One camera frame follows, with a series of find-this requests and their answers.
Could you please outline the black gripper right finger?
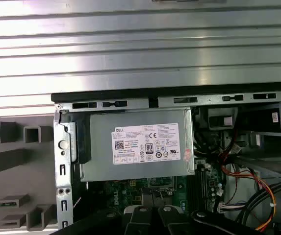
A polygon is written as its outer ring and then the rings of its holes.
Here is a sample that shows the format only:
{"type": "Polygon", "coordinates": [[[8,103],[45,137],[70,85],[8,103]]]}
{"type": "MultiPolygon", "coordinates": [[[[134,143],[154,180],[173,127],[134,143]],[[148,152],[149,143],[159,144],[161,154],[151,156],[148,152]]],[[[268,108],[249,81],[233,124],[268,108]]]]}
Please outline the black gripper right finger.
{"type": "Polygon", "coordinates": [[[169,235],[260,235],[255,229],[241,225],[224,216],[195,211],[190,215],[180,213],[173,206],[158,209],[164,228],[169,235]]]}

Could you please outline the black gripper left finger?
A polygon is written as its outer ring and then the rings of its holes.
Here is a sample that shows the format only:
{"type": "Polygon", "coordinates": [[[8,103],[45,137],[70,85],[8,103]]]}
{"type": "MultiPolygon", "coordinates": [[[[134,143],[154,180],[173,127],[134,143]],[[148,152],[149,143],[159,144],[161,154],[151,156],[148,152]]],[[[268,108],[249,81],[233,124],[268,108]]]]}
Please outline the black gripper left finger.
{"type": "Polygon", "coordinates": [[[106,209],[68,225],[54,235],[148,235],[152,221],[152,209],[144,206],[127,207],[119,214],[106,209]]]}

